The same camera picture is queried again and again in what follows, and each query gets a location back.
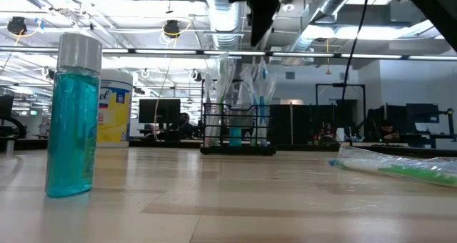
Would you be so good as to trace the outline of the black aluminium table frame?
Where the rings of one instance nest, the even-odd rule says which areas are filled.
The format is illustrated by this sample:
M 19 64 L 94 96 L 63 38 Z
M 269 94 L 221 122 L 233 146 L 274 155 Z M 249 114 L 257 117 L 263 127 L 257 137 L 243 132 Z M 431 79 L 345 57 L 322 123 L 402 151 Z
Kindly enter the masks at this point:
M 48 147 L 47 139 L 12 139 L 6 137 L 0 137 L 0 153 L 5 152 L 8 148 L 8 142 L 13 141 L 12 149 L 15 151 L 25 150 L 42 150 Z M 127 147 L 142 147 L 142 148 L 173 148 L 173 149 L 199 149 L 201 147 L 201 141 L 199 140 L 188 140 L 187 142 L 155 142 L 155 141 L 142 141 L 133 140 L 130 142 L 124 142 L 124 144 L 102 144 L 99 148 L 127 148 Z M 457 150 L 449 149 L 423 149 L 413 147 L 393 147 L 392 145 L 381 145 L 381 144 L 353 144 L 353 147 L 359 149 L 365 149 L 372 152 L 379 152 L 382 154 L 399 155 L 406 157 L 418 157 L 418 158 L 434 158 L 434 157 L 450 157 L 457 158 Z M 288 151 L 288 152 L 338 152 L 340 146 L 331 145 L 286 145 L 279 144 L 276 146 L 277 151 Z

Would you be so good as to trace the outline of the black partition panel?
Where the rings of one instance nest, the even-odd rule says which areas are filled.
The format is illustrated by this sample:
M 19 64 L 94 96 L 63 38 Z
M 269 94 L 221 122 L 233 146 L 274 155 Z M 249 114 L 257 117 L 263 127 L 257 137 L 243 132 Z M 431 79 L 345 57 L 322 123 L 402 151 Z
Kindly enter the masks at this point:
M 311 117 L 310 105 L 273 105 L 268 140 L 275 145 L 315 145 L 320 126 Z

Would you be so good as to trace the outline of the black computer monitor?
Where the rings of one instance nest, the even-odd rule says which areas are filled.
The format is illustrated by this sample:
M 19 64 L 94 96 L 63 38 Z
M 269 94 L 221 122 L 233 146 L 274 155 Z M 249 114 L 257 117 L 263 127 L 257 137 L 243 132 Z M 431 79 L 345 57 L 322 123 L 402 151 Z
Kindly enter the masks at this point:
M 180 99 L 140 99 L 139 123 L 176 124 L 181 116 Z

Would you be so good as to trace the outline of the black gantry frame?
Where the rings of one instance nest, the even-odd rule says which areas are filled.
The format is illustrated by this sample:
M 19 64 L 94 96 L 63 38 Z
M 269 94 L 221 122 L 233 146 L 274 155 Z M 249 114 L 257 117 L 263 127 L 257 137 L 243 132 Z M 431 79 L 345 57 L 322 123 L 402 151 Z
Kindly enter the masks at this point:
M 354 91 L 358 99 L 347 99 L 341 96 L 339 99 L 328 100 L 323 104 L 320 95 L 326 89 L 341 89 L 342 93 Z M 345 142 L 360 142 L 363 139 L 364 124 L 367 117 L 366 110 L 366 86 L 364 84 L 319 83 L 315 85 L 315 103 L 311 106 L 311 117 L 321 127 L 322 122 L 330 123 L 333 130 L 343 127 L 345 129 Z

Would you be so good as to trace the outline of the yellow disinfectant wipes canister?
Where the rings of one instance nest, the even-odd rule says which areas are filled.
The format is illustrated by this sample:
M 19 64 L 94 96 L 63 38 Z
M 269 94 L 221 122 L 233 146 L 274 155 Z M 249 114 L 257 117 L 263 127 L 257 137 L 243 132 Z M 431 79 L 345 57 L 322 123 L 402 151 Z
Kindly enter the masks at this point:
M 133 77 L 120 69 L 103 69 L 99 92 L 98 148 L 129 146 Z

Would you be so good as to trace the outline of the ribbed silver air duct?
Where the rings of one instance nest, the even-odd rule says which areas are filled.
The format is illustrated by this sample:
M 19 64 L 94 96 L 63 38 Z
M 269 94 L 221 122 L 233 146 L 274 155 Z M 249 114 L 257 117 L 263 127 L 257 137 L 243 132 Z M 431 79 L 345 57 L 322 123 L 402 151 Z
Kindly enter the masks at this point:
M 213 32 L 214 48 L 224 52 L 239 50 L 241 47 L 241 12 L 239 2 L 229 0 L 206 0 L 210 30 Z M 238 101 L 241 88 L 240 73 L 242 71 L 241 57 L 230 56 L 235 65 L 234 78 L 225 98 L 225 104 L 234 105 Z

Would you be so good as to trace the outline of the long ceiling light bar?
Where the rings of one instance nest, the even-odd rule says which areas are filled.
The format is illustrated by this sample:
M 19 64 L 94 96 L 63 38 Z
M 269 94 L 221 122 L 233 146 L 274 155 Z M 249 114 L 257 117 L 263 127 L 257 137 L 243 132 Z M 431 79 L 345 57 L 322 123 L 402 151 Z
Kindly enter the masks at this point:
M 9 51 L 27 54 L 57 54 L 55 47 L 27 47 L 27 46 L 0 46 L 0 51 Z M 110 56 L 218 56 L 223 54 L 221 50 L 199 49 L 103 49 L 104 55 Z M 285 51 L 228 51 L 230 56 L 254 56 L 254 57 L 293 57 L 293 58 L 317 58 L 317 59 L 385 59 L 401 61 L 457 61 L 457 56 L 433 56 L 433 55 L 395 55 L 395 54 L 342 54 L 321 52 L 285 52 Z

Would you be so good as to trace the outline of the person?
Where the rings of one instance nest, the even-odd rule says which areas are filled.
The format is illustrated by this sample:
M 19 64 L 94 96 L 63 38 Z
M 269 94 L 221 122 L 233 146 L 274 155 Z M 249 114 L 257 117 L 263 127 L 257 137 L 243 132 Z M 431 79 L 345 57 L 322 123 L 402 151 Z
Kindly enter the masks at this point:
M 190 116 L 187 113 L 180 113 L 179 132 L 180 137 L 183 139 L 190 139 L 193 137 L 196 127 L 190 124 Z
M 313 142 L 319 146 L 338 145 L 336 133 L 330 123 L 322 122 L 319 131 L 313 137 Z
M 393 128 L 393 124 L 388 120 L 382 122 L 378 135 L 381 142 L 400 141 L 400 134 Z

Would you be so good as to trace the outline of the black stand with screen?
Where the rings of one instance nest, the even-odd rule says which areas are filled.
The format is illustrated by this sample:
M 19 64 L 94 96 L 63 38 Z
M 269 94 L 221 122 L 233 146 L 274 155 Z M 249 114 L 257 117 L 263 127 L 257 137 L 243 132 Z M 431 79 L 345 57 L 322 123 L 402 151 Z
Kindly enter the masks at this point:
M 421 140 L 426 145 L 425 140 L 432 149 L 436 148 L 437 139 L 450 139 L 457 142 L 457 133 L 454 128 L 453 115 L 455 111 L 448 108 L 441 111 L 437 104 L 407 104 L 406 105 L 406 136 L 405 138 Z M 429 129 L 420 131 L 416 128 L 417 124 L 439 124 L 440 116 L 446 116 L 448 120 L 448 133 L 432 133 Z

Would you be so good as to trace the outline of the dark screen on stand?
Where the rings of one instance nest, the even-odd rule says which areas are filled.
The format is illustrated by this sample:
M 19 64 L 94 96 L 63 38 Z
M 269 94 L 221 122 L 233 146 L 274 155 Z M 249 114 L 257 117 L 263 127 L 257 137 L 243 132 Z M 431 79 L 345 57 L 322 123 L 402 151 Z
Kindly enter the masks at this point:
M 17 119 L 13 118 L 12 95 L 0 96 L 0 152 L 13 154 L 15 142 L 26 137 L 25 126 Z

